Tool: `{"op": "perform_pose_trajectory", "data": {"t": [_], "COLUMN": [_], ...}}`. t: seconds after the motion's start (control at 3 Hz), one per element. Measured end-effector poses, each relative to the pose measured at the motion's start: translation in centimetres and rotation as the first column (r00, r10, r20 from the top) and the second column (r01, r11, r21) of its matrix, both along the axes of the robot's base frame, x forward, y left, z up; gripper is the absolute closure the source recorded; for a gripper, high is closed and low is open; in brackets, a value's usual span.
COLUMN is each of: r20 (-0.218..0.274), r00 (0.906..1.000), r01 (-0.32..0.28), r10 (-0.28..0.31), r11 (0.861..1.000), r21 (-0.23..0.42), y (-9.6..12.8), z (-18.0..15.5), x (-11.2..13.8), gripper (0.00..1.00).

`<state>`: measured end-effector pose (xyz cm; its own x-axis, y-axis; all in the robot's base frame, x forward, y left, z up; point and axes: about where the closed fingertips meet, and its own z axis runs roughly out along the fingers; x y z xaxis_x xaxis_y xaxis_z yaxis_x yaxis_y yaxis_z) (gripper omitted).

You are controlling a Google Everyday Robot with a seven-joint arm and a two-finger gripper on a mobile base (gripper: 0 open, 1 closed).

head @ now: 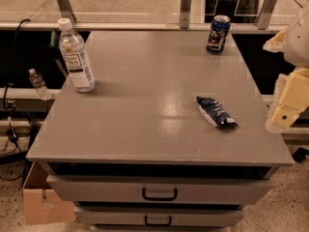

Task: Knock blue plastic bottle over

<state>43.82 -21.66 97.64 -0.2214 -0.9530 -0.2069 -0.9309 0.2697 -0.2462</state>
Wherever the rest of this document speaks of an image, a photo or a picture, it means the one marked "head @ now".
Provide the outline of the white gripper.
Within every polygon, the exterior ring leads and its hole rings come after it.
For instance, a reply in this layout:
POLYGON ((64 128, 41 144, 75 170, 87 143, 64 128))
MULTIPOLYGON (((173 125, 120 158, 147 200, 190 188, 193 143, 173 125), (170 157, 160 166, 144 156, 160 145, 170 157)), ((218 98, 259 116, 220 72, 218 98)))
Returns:
POLYGON ((287 62, 298 66, 289 75, 280 73, 265 123, 271 133, 287 130, 309 106, 309 4, 263 45, 263 50, 284 51, 287 62))

